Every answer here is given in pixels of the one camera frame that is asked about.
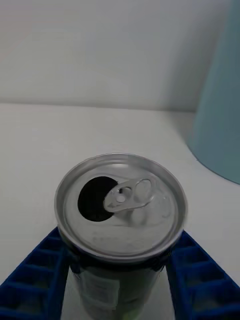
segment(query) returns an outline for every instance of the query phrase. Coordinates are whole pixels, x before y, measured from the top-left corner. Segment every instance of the aluminum can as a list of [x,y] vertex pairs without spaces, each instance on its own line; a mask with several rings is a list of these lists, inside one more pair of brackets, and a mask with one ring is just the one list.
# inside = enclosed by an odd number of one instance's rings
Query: aluminum can
[[184,229],[187,199],[160,164],[103,154],[70,170],[55,195],[58,229],[94,320],[133,320]]

